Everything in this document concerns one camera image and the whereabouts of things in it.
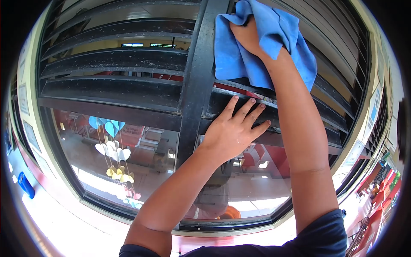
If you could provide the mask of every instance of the ceiling light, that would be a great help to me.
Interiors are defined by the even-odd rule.
[[[260,169],[265,169],[265,168],[267,168],[267,165],[268,165],[268,161],[265,161],[263,164],[260,164],[260,165],[258,166],[258,168],[260,168]]]

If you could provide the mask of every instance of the finger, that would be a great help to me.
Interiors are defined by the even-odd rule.
[[[255,98],[248,99],[248,101],[234,115],[233,120],[241,123],[244,120],[247,113],[250,111],[251,107],[253,107],[255,103],[256,103]]]
[[[259,104],[254,111],[252,111],[247,117],[245,117],[244,121],[242,122],[246,127],[251,128],[251,126],[254,124],[256,119],[260,116],[260,114],[264,111],[266,108],[265,104]]]
[[[251,133],[253,134],[254,138],[257,138],[259,136],[261,136],[271,125],[271,121],[270,120],[266,120],[264,121],[264,123],[258,125],[257,127],[253,128],[251,130]]]
[[[238,101],[238,95],[233,96],[229,103],[226,105],[226,108],[224,108],[223,112],[218,116],[218,118],[222,118],[222,119],[231,119],[231,117],[233,116],[233,111],[234,108],[236,106],[236,103]]]

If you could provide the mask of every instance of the left hand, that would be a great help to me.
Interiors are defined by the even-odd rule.
[[[224,111],[209,126],[203,142],[197,148],[198,150],[206,149],[209,153],[213,153],[213,158],[217,158],[221,163],[242,153],[271,125],[271,121],[266,120],[251,129],[251,126],[266,107],[264,104],[259,104],[255,110],[247,115],[256,103],[254,98],[250,98],[232,117],[237,101],[237,95],[231,98]]]

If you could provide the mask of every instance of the window glass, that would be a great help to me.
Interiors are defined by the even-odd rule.
[[[138,210],[174,172],[178,132],[54,109],[61,146],[86,191]]]
[[[284,148],[251,144],[214,172],[185,218],[239,219],[269,215],[290,197],[290,168]]]

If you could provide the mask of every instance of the fluorescent light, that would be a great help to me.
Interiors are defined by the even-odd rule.
[[[250,201],[229,201],[229,205],[233,206],[238,211],[257,210],[257,207],[254,206]]]
[[[260,165],[258,166],[258,168],[260,168],[260,169],[265,169],[265,168],[267,168],[267,165],[268,165],[268,161],[265,161],[263,164],[260,164]]]

